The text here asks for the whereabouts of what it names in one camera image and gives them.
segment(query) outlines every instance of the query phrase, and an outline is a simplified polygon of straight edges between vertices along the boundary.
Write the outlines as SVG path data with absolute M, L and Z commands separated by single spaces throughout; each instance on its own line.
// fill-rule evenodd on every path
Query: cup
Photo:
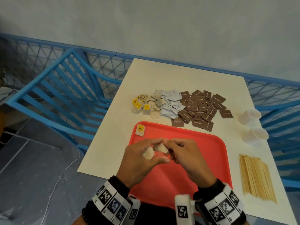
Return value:
M 247 125 L 252 120 L 260 119 L 261 117 L 262 115 L 257 109 L 248 109 L 238 118 L 238 121 L 242 125 Z
M 267 140 L 268 138 L 269 134 L 261 127 L 252 128 L 242 136 L 243 141 L 249 145 L 256 144 L 261 140 Z

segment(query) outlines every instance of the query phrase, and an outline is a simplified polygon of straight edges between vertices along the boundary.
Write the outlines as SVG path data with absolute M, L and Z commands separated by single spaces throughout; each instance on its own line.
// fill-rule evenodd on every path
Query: gray wall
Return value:
M 300 0 L 0 0 L 0 31 L 300 81 Z

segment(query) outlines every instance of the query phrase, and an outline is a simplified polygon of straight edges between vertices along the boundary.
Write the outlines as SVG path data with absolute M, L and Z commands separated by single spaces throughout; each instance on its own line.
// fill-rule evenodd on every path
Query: tray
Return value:
M 145 126 L 143 137 L 135 134 L 138 124 Z M 232 188 L 226 146 L 219 137 L 178 127 L 141 121 L 134 126 L 129 144 L 131 145 L 147 138 L 160 137 L 195 140 L 215 176 L 221 181 L 228 183 Z M 175 195 L 189 194 L 193 198 L 193 193 L 197 190 L 197 185 L 187 177 L 185 170 L 179 164 L 171 161 L 170 164 L 160 164 L 154 167 L 140 184 L 131 189 L 130 193 L 140 199 L 141 202 L 174 209 Z

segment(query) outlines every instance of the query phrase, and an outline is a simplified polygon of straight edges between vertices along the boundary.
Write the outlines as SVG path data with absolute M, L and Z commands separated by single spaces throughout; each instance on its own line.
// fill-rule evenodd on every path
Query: chair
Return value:
M 275 106 L 256 106 L 286 191 L 300 191 L 300 100 Z
M 99 74 L 70 49 L 7 104 L 57 131 L 85 154 L 88 146 L 74 138 L 92 140 L 110 107 L 112 100 L 104 98 L 99 84 L 103 80 L 116 88 L 122 82 Z

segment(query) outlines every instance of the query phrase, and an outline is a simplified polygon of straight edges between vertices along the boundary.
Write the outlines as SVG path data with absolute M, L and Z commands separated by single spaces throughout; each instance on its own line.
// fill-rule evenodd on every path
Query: table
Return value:
M 245 204 L 245 213 L 281 223 L 296 225 L 287 194 L 267 141 L 255 147 L 245 144 L 242 134 L 250 129 L 238 122 L 246 110 L 254 108 L 243 77 L 223 73 L 187 68 L 177 65 L 134 59 L 95 138 L 93 139 L 78 172 L 102 178 L 115 175 L 121 164 L 125 147 L 128 145 L 134 125 L 139 121 L 151 121 L 171 125 L 167 117 L 152 119 L 149 115 L 131 112 L 132 99 L 142 93 L 153 94 L 155 90 L 189 91 L 207 90 L 227 98 L 223 103 L 231 110 L 234 118 L 222 118 L 218 112 L 210 134 L 220 137 L 226 144 L 233 189 Z M 185 125 L 186 129 L 209 133 L 204 129 Z M 239 154 L 260 157 L 270 170 L 278 204 L 263 201 L 251 195 L 244 196 L 240 176 Z

